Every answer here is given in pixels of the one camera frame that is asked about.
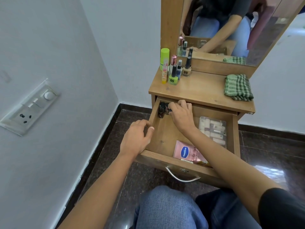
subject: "left hand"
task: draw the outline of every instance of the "left hand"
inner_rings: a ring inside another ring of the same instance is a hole
[[[127,155],[135,159],[139,153],[143,152],[150,143],[155,130],[154,127],[149,127],[146,137],[144,137],[144,127],[146,125],[150,126],[151,124],[147,120],[137,120],[131,123],[121,142],[119,155]]]

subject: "metal drawer handle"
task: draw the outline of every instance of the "metal drawer handle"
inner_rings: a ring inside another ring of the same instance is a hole
[[[170,173],[170,175],[173,176],[174,179],[176,179],[176,180],[178,180],[178,181],[180,181],[180,182],[188,183],[188,182],[193,182],[193,181],[196,181],[196,180],[200,179],[200,178],[197,177],[197,178],[194,178],[194,179],[192,179],[192,180],[182,180],[182,179],[180,179],[180,178],[177,178],[177,177],[170,171],[169,168],[167,168],[167,167],[165,167],[165,168],[166,168],[167,171]]]

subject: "denim jeans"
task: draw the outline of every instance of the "denim jeans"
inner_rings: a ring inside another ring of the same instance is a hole
[[[221,29],[227,21],[219,22],[217,19],[208,19],[198,16],[191,29],[190,36],[199,38],[213,38],[215,34]],[[227,39],[236,41],[236,46],[232,52],[232,56],[247,57],[249,50],[247,50],[248,40],[250,36],[251,21],[248,17],[244,17],[235,30]]]
[[[135,210],[135,229],[260,229],[232,190],[191,196],[167,186],[146,193]]]

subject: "towel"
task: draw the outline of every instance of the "towel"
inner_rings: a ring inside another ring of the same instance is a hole
[[[244,57],[224,58],[224,62],[246,65],[246,58]]]
[[[224,85],[224,94],[230,96],[233,100],[251,101],[253,94],[251,92],[249,79],[246,75],[227,75]]]

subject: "open drawer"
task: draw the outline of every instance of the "open drawer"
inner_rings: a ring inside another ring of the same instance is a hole
[[[213,168],[173,158],[177,140],[188,144],[191,144],[191,142],[178,131],[170,115],[164,115],[164,118],[158,117],[160,102],[169,103],[172,101],[177,102],[177,100],[158,96],[149,119],[155,131],[150,144],[138,155],[137,162],[167,170],[173,177],[176,174],[186,177],[185,180],[175,177],[179,181],[198,180],[216,187],[228,187],[227,183],[219,177]],[[193,117],[196,127],[198,127],[200,116],[227,122],[227,150],[240,157],[237,112],[193,104]]]

